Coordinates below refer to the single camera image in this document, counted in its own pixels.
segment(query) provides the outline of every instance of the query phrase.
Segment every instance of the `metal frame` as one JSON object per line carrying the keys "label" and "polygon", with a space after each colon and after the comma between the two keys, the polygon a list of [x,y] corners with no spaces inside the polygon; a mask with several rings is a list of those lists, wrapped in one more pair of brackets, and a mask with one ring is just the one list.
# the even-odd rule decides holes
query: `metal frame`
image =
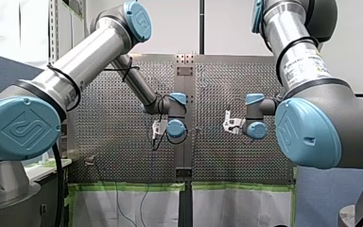
{"label": "metal frame", "polygon": [[61,0],[49,0],[49,62],[51,63],[59,58],[58,1]]}

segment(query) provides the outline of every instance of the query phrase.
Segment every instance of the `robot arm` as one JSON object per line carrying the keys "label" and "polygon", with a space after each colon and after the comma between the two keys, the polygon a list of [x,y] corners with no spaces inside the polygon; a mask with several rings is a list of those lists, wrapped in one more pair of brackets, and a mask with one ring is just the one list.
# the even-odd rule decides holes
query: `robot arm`
{"label": "robot arm", "polygon": [[275,112],[285,155],[300,166],[363,168],[363,98],[332,77],[319,52],[336,21],[335,1],[259,0],[253,31],[269,43],[285,88]]}
{"label": "robot arm", "polygon": [[[137,2],[127,2],[101,12],[92,34],[35,79],[18,81],[1,92],[0,161],[31,159],[49,150],[66,112],[78,105],[80,93],[108,64],[128,68],[125,55],[150,35],[146,10]],[[126,71],[125,82],[149,114],[169,114],[175,120],[183,117],[184,106],[177,96],[158,98],[138,70],[120,73]]]}

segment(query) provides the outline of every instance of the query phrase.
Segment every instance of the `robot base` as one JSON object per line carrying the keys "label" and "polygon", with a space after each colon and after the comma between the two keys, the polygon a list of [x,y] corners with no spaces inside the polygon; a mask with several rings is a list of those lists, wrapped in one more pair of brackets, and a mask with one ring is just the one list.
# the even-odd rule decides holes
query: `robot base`
{"label": "robot base", "polygon": [[0,204],[0,227],[39,227],[41,225],[41,187],[34,183],[29,193],[13,201]]}

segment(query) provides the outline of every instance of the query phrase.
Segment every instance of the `light blue end cap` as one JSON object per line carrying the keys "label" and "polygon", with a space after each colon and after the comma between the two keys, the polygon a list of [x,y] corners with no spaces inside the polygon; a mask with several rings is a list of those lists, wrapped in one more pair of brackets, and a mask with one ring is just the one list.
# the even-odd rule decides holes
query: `light blue end cap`
{"label": "light blue end cap", "polygon": [[0,101],[0,161],[23,161],[42,155],[57,141],[61,121],[45,101],[17,96]]}
{"label": "light blue end cap", "polygon": [[329,169],[341,158],[337,131],[313,103],[290,98],[276,110],[276,136],[284,154],[299,166]]}
{"label": "light blue end cap", "polygon": [[138,2],[124,4],[126,22],[137,41],[145,42],[151,38],[152,25],[146,9]]}
{"label": "light blue end cap", "polygon": [[264,94],[247,94],[246,95],[246,106],[250,106],[254,103],[264,100]]}
{"label": "light blue end cap", "polygon": [[256,0],[254,5],[254,10],[252,12],[252,25],[251,25],[252,33],[255,34],[259,33],[261,25],[262,8],[263,8],[263,0]]}
{"label": "light blue end cap", "polygon": [[251,139],[262,140],[268,135],[268,127],[264,122],[253,122],[249,125],[247,134]]}
{"label": "light blue end cap", "polygon": [[180,138],[184,135],[184,124],[180,120],[171,120],[167,123],[167,134],[172,138]]}
{"label": "light blue end cap", "polygon": [[187,97],[184,93],[171,93],[170,96],[178,100],[183,105],[187,103]]}

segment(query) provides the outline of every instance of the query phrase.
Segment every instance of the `green tape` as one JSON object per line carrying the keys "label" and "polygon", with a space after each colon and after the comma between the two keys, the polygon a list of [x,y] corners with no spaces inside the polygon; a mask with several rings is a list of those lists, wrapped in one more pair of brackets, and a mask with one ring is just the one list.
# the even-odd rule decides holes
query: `green tape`
{"label": "green tape", "polygon": [[69,187],[69,195],[67,196],[67,200],[69,201],[69,226],[73,227],[73,211],[75,209],[75,196],[76,191],[72,190]]}
{"label": "green tape", "polygon": [[273,184],[260,184],[260,183],[193,183],[194,191],[225,190],[225,189],[268,191],[268,192],[292,191],[292,188],[289,185],[273,185]]}
{"label": "green tape", "polygon": [[[117,183],[98,182],[98,183],[73,183],[69,184],[69,189],[75,192],[79,191],[129,191],[129,192],[146,192],[148,184],[144,183]],[[149,185],[148,192],[171,192],[183,191],[183,183],[154,183]]]}

